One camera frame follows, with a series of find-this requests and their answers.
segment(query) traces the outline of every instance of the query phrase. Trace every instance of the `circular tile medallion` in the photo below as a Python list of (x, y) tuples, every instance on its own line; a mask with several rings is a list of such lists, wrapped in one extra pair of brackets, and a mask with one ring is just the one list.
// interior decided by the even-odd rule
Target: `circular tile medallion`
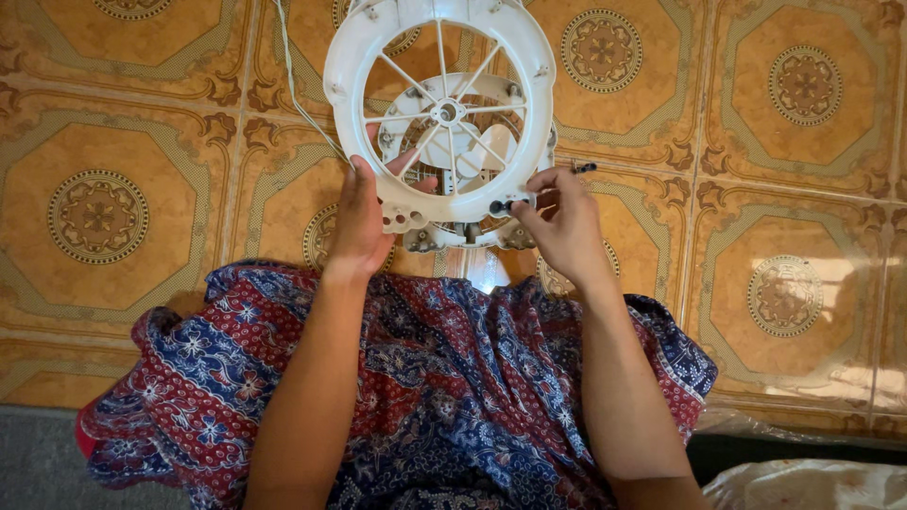
[[(318, 272), (325, 270), (327, 264), (327, 248), (331, 234), (334, 233), (337, 222), (337, 204), (331, 204), (319, 211), (306, 226), (302, 236), (302, 256), (306, 265)], [(386, 272), (394, 263), (396, 246), (387, 254), (385, 263), (378, 272)]]
[(86, 170), (63, 181), (47, 207), (60, 250), (87, 264), (110, 264), (138, 248), (148, 231), (148, 202), (132, 181)]
[(106, 15), (125, 21), (137, 21), (159, 15), (171, 0), (93, 0)]
[(564, 29), (561, 60), (580, 86), (612, 93), (629, 85), (639, 73), (642, 40), (627, 18), (608, 9), (591, 9)]
[[(349, 12), (350, 0), (334, 0), (334, 7), (331, 10), (331, 17), (334, 21), (334, 30), (340, 28), (340, 24), (346, 19), (346, 13)], [(406, 51), (413, 45), (419, 34), (422, 33), (422, 27), (410, 28), (406, 32), (398, 35), (393, 41), (385, 46), (385, 55), (397, 56)]]
[(819, 274), (795, 255), (777, 255), (759, 264), (746, 291), (750, 316), (776, 337), (809, 329), (822, 311), (822, 299)]
[[(602, 239), (601, 244), (605, 247), (605, 253), (608, 254), (614, 274), (620, 277), (618, 254), (606, 240)], [(535, 276), (541, 281), (541, 287), (545, 289), (545, 294), (548, 294), (550, 298), (566, 298), (576, 289), (564, 275), (549, 266), (541, 255), (535, 262)]]
[(784, 50), (772, 64), (768, 78), (775, 108), (788, 121), (801, 126), (815, 126), (834, 115), (843, 89), (837, 65), (814, 46)]

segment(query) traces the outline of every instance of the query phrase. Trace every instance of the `white cloth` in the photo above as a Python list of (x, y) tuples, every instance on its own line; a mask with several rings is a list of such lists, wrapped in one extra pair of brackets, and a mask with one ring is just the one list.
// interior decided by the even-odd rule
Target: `white cloth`
[(728, 469), (702, 490), (716, 510), (907, 509), (907, 467), (774, 460)]

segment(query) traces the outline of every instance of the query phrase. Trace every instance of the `white cable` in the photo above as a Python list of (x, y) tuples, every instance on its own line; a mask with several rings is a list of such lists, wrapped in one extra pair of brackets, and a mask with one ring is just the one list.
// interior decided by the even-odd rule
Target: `white cable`
[(317, 129), (318, 132), (321, 133), (321, 136), (325, 137), (325, 140), (327, 140), (327, 144), (330, 145), (332, 149), (334, 149), (334, 152), (336, 152), (337, 155), (340, 156), (340, 159), (342, 159), (345, 162), (349, 162), (349, 160), (346, 158), (346, 154), (344, 154), (344, 152), (343, 152), (343, 148), (341, 148), (337, 142), (334, 142), (333, 138), (331, 138), (330, 136), (327, 136), (327, 133), (325, 133), (324, 131), (321, 130), (321, 126), (319, 126), (318, 123), (315, 122), (315, 119), (313, 119), (312, 116), (309, 115), (308, 112), (306, 112), (302, 108), (302, 106), (299, 105), (299, 102), (296, 100), (296, 83), (295, 83), (296, 80), (293, 79), (293, 60), (289, 56), (289, 38), (287, 37), (287, 18), (286, 18), (286, 15), (284, 15), (283, 5), (280, 4), (280, 0), (271, 0), (271, 1), (274, 2), (274, 5), (276, 5), (278, 7), (278, 13), (280, 14), (280, 32), (281, 32), (281, 35), (283, 35), (283, 40), (284, 40), (284, 62), (286, 62), (286, 64), (287, 64), (287, 81), (289, 81), (289, 96), (290, 96), (290, 99), (293, 100), (293, 106), (296, 106), (296, 109), (299, 112), (299, 114), (302, 115), (302, 118), (306, 119), (306, 121), (308, 121), (308, 123), (312, 124), (312, 127)]

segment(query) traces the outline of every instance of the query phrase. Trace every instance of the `forearm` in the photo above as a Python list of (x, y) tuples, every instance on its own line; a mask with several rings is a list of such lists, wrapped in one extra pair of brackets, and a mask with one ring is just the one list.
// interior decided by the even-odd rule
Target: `forearm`
[(617, 279), (596, 279), (583, 300), (583, 417), (600, 470), (612, 480), (690, 476)]
[(356, 404), (366, 285), (367, 280), (330, 266), (323, 275), (296, 352), (258, 429), (246, 508), (324, 507)]

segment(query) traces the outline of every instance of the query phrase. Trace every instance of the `hand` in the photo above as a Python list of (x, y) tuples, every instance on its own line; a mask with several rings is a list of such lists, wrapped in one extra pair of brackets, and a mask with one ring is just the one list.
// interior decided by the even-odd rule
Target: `hand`
[(613, 281), (608, 255), (601, 245), (599, 204), (567, 167), (539, 172), (526, 183), (539, 193), (536, 209), (515, 201), (511, 213), (539, 246), (542, 257), (582, 294), (602, 281)]
[[(369, 138), (375, 138), (377, 124), (366, 127)], [(400, 173), (415, 149), (404, 152), (386, 166), (394, 175)], [(356, 281), (368, 281), (384, 264), (394, 246), (395, 235), (384, 233), (384, 216), (375, 187), (375, 172), (360, 156), (350, 158), (340, 204), (336, 231), (328, 248), (325, 274), (340, 274)], [(438, 185), (435, 177), (413, 184), (419, 191), (431, 192)]]

